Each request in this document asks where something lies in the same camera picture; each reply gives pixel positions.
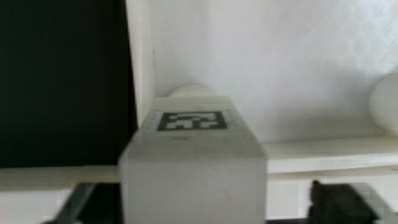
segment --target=white shelf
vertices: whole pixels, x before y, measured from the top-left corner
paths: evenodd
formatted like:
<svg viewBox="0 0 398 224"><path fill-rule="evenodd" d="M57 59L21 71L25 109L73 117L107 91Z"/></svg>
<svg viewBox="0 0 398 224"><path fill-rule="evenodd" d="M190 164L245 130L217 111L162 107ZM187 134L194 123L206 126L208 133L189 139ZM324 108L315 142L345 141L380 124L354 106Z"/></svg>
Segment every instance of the white shelf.
<svg viewBox="0 0 398 224"><path fill-rule="evenodd" d="M268 173L368 168L398 164L398 137L263 144Z"/></svg>

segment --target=black panel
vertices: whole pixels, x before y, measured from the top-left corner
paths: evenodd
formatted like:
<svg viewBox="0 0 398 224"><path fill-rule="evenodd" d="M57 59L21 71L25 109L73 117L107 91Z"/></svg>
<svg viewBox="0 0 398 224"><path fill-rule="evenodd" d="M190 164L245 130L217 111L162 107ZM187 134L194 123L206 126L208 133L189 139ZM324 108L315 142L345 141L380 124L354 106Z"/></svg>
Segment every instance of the black panel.
<svg viewBox="0 0 398 224"><path fill-rule="evenodd" d="M123 0L2 0L0 167L116 163L132 86Z"/></svg>

